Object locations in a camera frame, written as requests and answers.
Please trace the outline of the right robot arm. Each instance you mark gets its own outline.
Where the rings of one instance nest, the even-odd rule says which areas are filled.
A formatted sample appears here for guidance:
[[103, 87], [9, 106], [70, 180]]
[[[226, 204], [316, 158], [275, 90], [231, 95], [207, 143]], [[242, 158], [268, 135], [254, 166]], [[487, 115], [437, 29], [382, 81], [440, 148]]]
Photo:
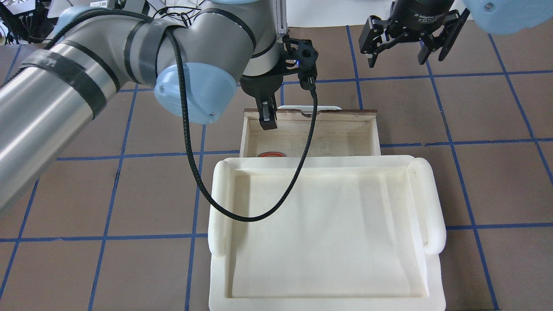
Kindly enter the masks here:
[[436, 51], [439, 61], [450, 53], [464, 24], [472, 17], [488, 34], [506, 35], [533, 28], [553, 15], [550, 0], [464, 0], [462, 12], [452, 0], [395, 0], [387, 19], [368, 17], [359, 50], [374, 67], [379, 54], [397, 44], [421, 42], [417, 61], [424, 65]]

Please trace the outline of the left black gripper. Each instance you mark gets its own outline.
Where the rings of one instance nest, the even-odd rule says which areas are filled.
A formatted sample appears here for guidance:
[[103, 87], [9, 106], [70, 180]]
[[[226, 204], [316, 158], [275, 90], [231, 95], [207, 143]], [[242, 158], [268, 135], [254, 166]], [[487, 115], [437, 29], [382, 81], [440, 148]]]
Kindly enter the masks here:
[[282, 86], [284, 77], [297, 75], [304, 90], [314, 90], [319, 53], [311, 40], [291, 37], [284, 37], [282, 43], [275, 42], [267, 53], [275, 58], [275, 64], [269, 65], [264, 73], [244, 73], [240, 79], [240, 87], [245, 94], [259, 102], [261, 128], [274, 130], [278, 128], [275, 94]]

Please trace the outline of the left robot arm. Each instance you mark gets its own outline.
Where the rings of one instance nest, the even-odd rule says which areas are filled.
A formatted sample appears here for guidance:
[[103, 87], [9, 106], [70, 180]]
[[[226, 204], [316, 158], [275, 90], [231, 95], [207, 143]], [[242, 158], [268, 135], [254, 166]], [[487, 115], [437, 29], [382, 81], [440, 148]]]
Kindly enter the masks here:
[[273, 0], [207, 0], [191, 26], [75, 6], [55, 36], [1, 87], [1, 213], [6, 214], [128, 82], [152, 87], [187, 123], [217, 122], [237, 87], [261, 127], [277, 126], [275, 93], [296, 73], [314, 88], [312, 41], [279, 37]]

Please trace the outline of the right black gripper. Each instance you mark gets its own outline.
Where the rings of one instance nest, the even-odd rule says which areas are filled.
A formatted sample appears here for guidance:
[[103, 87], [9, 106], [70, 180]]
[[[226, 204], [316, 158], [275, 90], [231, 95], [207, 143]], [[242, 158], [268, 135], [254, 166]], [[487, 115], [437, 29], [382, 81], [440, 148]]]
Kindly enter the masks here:
[[[453, 0], [394, 0], [388, 19], [369, 16], [358, 39], [360, 53], [367, 56], [368, 66], [375, 67], [383, 51], [402, 42], [417, 41], [423, 43], [417, 55], [420, 65], [438, 49], [438, 61], [444, 61], [470, 15], [469, 9], [461, 14], [451, 10], [453, 4]], [[441, 33], [435, 37], [434, 31], [441, 26]]]

